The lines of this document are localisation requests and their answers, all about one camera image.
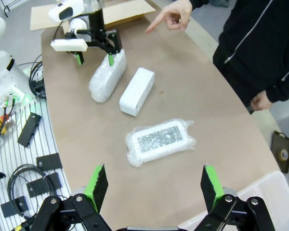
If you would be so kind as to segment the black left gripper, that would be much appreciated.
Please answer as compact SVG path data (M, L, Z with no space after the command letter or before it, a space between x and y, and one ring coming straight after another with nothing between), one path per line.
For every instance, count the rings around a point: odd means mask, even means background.
M89 20L88 35L91 41L87 41L89 47L107 47L109 65L114 65L114 55L122 50L122 42L119 32L106 32L103 10L99 9L93 13L86 14ZM83 65L84 58L81 51L71 51L71 54L76 58L79 65Z

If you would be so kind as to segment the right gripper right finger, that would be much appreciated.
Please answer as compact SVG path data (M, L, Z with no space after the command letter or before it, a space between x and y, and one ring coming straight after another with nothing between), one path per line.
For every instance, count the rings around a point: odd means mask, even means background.
M201 190L208 214L196 231L221 231L225 226L235 226L239 231L274 231L272 219L264 200L258 196L246 201L226 194L213 166L203 167Z

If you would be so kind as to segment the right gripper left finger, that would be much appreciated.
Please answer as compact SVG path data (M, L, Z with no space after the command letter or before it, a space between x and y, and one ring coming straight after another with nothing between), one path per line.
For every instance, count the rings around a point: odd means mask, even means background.
M105 166L99 165L83 193L62 200L47 197L36 215L36 231L67 231L73 224L81 224L86 231L109 231L111 228L100 215L108 188Z

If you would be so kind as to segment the person's right hand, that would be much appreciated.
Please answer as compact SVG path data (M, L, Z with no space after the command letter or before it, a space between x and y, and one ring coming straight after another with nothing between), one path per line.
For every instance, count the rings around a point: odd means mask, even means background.
M168 30L185 31L190 21L192 4L189 0L177 0L165 6L153 22L145 30L145 33L152 32L162 22Z

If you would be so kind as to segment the person's left hand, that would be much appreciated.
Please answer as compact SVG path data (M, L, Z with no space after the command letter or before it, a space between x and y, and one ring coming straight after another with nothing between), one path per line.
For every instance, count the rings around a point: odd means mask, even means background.
M270 109L272 105L273 103L269 101L266 91L261 91L250 101L250 106L253 111L267 110Z

